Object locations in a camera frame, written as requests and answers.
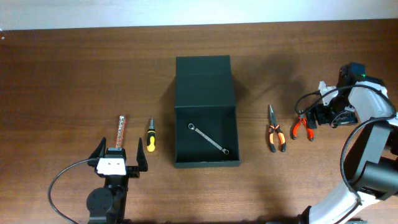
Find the silver ring spanner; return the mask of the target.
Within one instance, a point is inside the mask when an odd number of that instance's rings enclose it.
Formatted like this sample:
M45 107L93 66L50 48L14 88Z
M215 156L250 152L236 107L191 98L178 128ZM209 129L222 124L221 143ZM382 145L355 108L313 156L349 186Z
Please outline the silver ring spanner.
M195 131L198 133L200 136L202 136L204 139L206 139L210 144L214 145L218 150L220 150L223 154L228 155L229 151L223 147L221 147L218 143L214 142L210 137L208 137L205 133L200 131L193 123L188 124L188 129Z

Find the orange handled metal file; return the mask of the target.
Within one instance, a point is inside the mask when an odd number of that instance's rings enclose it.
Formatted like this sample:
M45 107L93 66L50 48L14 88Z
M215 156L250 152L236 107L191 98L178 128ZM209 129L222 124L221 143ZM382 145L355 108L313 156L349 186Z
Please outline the orange handled metal file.
M123 115L121 115L119 117L118 131L116 136L116 148L122 148L125 124L126 119Z

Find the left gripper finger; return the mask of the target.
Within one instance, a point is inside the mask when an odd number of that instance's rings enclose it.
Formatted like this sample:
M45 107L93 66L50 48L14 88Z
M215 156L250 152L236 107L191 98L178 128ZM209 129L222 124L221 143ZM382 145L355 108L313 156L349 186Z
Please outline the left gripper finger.
M89 156L89 159L103 157L105 149L106 149L106 138L103 137L102 140L100 141L99 145L97 146L97 148Z
M136 155L137 166L140 172L148 171L148 163L144 153L144 147L142 138L139 138L138 147L137 147L137 155Z

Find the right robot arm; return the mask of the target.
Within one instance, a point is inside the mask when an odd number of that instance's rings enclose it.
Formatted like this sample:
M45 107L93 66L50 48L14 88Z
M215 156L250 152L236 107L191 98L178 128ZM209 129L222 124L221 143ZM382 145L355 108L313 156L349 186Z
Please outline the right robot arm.
M351 62L340 68L338 83L320 82L319 98L295 112L308 123L333 128L354 124L341 152L342 181L321 202L307 207L296 223L347 223L364 208L397 196L397 108L385 83L366 75L365 66Z

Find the orange black long-nose pliers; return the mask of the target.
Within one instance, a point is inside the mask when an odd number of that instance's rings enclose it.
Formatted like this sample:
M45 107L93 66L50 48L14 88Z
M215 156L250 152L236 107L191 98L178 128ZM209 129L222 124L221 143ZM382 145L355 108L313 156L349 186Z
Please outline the orange black long-nose pliers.
M279 137L280 151L285 152L286 145L287 145L286 138L280 128L280 125L277 124L276 116L275 116L274 110L272 108L272 105L269 105L269 121L270 121L270 125L269 125L269 129L268 129L268 133L269 133L268 140L269 140L269 147L271 149L271 152L275 153L277 151L277 149L274 145L274 134L276 134Z

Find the black open box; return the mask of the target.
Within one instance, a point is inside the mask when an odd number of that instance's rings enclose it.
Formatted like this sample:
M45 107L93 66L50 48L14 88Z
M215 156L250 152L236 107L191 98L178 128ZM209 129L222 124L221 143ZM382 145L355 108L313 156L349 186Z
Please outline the black open box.
M176 58L175 167L234 167L240 164L231 62L228 55ZM195 131L193 123L223 154Z

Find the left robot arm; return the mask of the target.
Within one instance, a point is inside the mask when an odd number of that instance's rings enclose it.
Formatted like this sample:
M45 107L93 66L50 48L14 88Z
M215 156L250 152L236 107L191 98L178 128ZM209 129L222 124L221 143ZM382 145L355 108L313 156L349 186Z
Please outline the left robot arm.
M104 179L104 185L91 191L86 200L89 223L122 223L126 208L129 179L138 179L148 171L142 139L138 141L136 166L126 165L126 150L106 147L103 138L89 157L88 165Z

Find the yellow black screwdriver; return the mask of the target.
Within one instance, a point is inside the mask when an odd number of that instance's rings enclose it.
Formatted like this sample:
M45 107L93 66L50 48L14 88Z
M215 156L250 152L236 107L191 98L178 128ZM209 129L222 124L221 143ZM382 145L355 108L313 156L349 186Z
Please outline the yellow black screwdriver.
M149 152L155 151L155 124L154 118L151 118L149 121L149 129L147 130L147 141L146 141L147 150Z

